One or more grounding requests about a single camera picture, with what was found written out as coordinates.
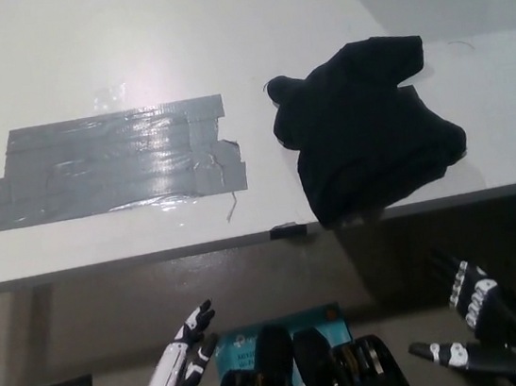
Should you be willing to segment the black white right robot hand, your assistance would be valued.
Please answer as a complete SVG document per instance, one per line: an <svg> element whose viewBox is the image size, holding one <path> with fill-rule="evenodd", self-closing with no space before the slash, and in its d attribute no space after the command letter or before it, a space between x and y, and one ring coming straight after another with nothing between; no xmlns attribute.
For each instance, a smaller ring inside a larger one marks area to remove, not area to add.
<svg viewBox="0 0 516 386"><path fill-rule="evenodd" d="M439 264L450 289L448 304L475 337L469 343L412 343L412 356L441 367L516 377L516 294L466 260Z"/></svg>

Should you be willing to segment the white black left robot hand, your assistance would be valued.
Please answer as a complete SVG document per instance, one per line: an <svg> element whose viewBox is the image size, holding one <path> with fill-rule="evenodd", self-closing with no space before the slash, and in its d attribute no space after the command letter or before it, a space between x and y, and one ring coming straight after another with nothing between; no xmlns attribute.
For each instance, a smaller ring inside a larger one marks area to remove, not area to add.
<svg viewBox="0 0 516 386"><path fill-rule="evenodd" d="M191 312L163 350L148 386L198 386L219 341L215 333L205 334L214 316L210 299Z"/></svg>

